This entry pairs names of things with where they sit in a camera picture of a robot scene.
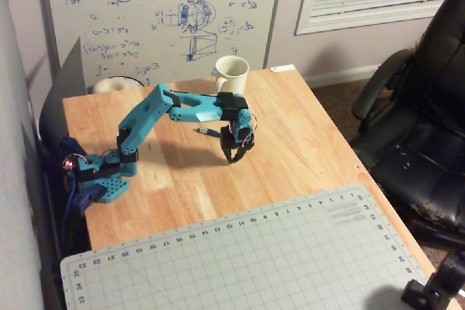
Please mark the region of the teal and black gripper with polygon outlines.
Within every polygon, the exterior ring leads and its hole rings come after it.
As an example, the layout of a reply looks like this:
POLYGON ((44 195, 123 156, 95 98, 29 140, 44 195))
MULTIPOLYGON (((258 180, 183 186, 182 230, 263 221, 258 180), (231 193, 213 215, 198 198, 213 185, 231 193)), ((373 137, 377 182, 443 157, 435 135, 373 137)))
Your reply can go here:
POLYGON ((237 118, 220 129, 220 146, 229 164, 237 163, 254 146, 252 114, 248 109, 240 109, 237 118), (233 143, 239 145, 232 158, 233 143))

